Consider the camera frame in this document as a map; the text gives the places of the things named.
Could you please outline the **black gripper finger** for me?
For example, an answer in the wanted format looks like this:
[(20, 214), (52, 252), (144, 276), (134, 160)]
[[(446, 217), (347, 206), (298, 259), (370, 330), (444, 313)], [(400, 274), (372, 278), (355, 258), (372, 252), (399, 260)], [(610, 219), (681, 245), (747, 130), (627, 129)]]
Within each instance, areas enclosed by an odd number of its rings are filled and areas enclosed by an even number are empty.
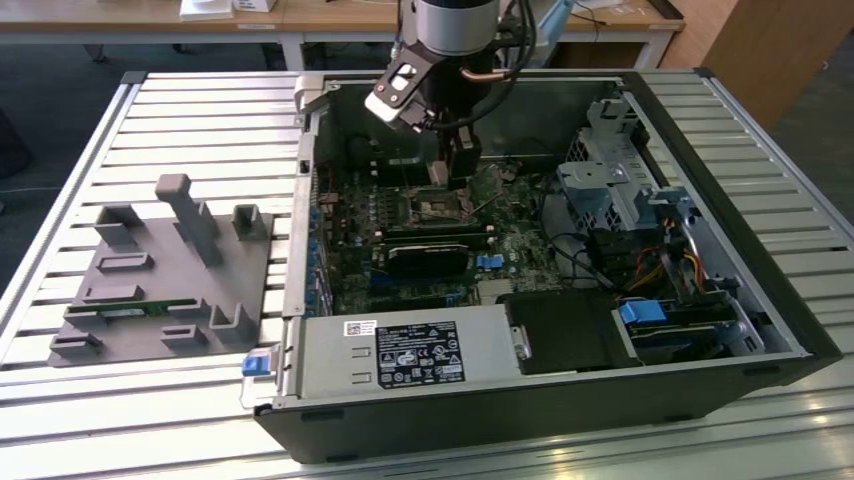
[(448, 167), (448, 189), (459, 190), (476, 172), (482, 155), (482, 143), (472, 127), (458, 128), (448, 137), (446, 163)]

